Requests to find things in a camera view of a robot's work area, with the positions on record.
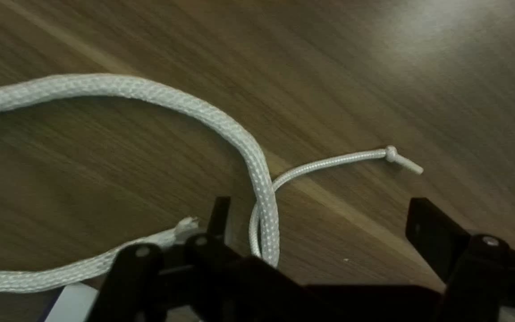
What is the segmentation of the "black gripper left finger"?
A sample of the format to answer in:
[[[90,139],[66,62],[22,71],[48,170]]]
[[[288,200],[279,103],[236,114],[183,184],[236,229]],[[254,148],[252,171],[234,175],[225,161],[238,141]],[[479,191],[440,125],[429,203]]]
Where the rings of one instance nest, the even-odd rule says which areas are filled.
[[[306,291],[258,257],[224,243],[229,196],[215,200],[209,225],[174,246],[125,246],[86,322],[166,322],[192,307],[202,322],[299,322]]]

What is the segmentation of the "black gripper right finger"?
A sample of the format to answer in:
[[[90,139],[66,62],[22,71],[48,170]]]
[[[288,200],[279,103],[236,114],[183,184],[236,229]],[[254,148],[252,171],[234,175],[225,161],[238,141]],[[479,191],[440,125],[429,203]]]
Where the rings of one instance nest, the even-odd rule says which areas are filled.
[[[469,232],[429,198],[410,200],[406,237],[445,282],[435,322],[499,322],[515,309],[515,250],[487,232]]]

